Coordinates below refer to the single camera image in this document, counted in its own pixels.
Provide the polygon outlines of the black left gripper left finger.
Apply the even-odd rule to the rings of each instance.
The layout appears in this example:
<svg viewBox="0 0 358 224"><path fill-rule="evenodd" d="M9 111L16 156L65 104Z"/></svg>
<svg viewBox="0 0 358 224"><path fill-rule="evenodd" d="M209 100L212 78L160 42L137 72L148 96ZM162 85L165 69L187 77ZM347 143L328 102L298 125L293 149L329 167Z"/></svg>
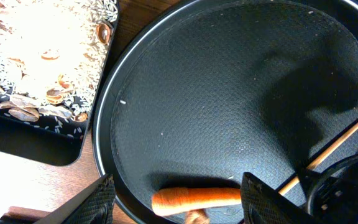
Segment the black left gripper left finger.
<svg viewBox="0 0 358 224"><path fill-rule="evenodd" d="M106 174L35 224L112 224L116 189Z"/></svg>

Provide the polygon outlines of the wooden chopstick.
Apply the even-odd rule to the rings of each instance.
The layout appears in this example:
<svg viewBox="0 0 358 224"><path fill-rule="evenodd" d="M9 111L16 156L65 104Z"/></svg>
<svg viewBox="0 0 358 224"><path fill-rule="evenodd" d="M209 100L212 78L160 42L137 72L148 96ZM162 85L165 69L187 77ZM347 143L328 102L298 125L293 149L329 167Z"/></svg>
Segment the wooden chopstick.
<svg viewBox="0 0 358 224"><path fill-rule="evenodd" d="M341 144L343 144L350 136L352 136L358 130L358 122L351 126L347 131L344 132L340 137L338 137L327 149L325 149L321 154L318 155L316 159L309 163L306 167L308 170L313 170L318 167L324 160L326 160ZM285 195L288 193L294 186L300 182L299 178L296 176L292 178L289 183L282 187L278 192L280 195Z"/></svg>

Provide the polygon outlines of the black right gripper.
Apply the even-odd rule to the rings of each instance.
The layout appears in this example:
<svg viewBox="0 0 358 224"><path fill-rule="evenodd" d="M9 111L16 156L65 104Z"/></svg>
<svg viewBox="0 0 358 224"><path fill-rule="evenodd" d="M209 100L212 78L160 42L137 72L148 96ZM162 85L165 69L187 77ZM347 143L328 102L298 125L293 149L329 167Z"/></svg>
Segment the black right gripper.
<svg viewBox="0 0 358 224"><path fill-rule="evenodd" d="M354 155L334 163L322 173L306 168L298 170L310 223L358 223L358 184L333 176L357 163L358 155Z"/></svg>

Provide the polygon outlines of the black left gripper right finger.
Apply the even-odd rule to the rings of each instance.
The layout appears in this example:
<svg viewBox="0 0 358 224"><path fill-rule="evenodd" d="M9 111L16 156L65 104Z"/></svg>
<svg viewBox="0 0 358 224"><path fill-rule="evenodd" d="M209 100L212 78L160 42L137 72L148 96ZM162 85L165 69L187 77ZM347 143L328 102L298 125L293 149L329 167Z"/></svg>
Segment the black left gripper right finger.
<svg viewBox="0 0 358 224"><path fill-rule="evenodd" d="M250 224L318 223L258 177L245 172L241 183L244 222Z"/></svg>

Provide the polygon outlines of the orange carrot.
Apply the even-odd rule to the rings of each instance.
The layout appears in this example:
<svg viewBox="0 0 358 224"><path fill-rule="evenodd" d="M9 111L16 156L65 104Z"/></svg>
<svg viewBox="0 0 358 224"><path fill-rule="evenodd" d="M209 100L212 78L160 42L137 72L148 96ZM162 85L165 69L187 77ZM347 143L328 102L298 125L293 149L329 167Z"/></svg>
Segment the orange carrot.
<svg viewBox="0 0 358 224"><path fill-rule="evenodd" d="M241 191L235 188L185 188L162 189L151 198L152 210L158 216L211 207L241 204Z"/></svg>

